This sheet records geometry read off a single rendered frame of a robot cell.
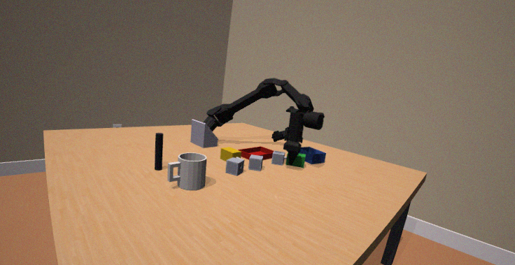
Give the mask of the blue open bin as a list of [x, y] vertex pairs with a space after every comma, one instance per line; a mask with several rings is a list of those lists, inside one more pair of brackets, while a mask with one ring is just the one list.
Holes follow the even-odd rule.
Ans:
[[326, 153], [320, 150], [317, 150], [312, 147], [300, 148], [300, 152], [302, 154], [306, 154], [305, 162], [310, 164], [323, 164], [325, 163]]

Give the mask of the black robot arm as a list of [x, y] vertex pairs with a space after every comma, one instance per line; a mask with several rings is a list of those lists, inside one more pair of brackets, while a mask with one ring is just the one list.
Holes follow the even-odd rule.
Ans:
[[[281, 90], [277, 90], [276, 86], [281, 86]], [[311, 129], [321, 130], [323, 128], [323, 113], [313, 112], [313, 105], [309, 96], [300, 94], [287, 80], [280, 80], [278, 78], [267, 78], [263, 80], [257, 89], [248, 93], [247, 95], [237, 99], [230, 104], [222, 104], [208, 110], [207, 117], [203, 123], [206, 123], [211, 131], [216, 127], [221, 127], [224, 123], [233, 119], [233, 115], [252, 104], [259, 99], [268, 99], [271, 96], [279, 96], [286, 93], [296, 104], [299, 109], [294, 106], [289, 107], [286, 112], [290, 112], [290, 123], [295, 126], [305, 126]], [[215, 115], [216, 118], [213, 116]], [[274, 131], [272, 134], [274, 142], [279, 140], [288, 141], [288, 127], [285, 131]]]

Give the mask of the black cylinder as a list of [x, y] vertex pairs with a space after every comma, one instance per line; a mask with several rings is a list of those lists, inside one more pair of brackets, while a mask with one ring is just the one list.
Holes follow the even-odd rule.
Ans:
[[155, 137], [155, 170], [162, 170], [162, 149], [163, 149], [163, 133], [156, 133]]

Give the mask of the grey mug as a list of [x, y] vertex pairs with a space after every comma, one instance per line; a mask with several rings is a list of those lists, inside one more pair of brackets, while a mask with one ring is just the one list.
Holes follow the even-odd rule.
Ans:
[[[206, 158], [206, 155], [195, 152], [180, 154], [177, 162], [168, 163], [168, 181], [177, 181], [181, 189], [196, 191], [203, 188], [206, 182]], [[176, 167], [178, 173], [174, 176], [173, 169]]]

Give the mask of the green block with grey pin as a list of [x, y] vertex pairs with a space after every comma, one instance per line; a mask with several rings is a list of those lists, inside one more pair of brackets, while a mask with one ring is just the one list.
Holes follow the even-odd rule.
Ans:
[[288, 155], [287, 155], [287, 157], [284, 157], [284, 159], [286, 159], [286, 165], [297, 166], [297, 167], [304, 168], [305, 156], [306, 156], [306, 154], [302, 154], [302, 153], [297, 154], [297, 156], [296, 156], [294, 162], [292, 163], [292, 165], [290, 165], [289, 156]]

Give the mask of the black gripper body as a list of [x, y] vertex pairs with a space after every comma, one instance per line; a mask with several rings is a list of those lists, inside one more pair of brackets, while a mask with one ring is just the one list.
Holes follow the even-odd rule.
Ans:
[[283, 149], [300, 152], [301, 145], [299, 143], [302, 143], [302, 131], [303, 126], [301, 127], [289, 124], [288, 141], [285, 142]]

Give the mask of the red tray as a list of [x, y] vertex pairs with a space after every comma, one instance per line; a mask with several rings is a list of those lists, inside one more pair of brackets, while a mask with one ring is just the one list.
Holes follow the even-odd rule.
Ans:
[[263, 156], [263, 160], [272, 159], [273, 150], [264, 148], [264, 147], [256, 147], [256, 148], [246, 148], [238, 150], [241, 151], [241, 157], [248, 159], [251, 155]]

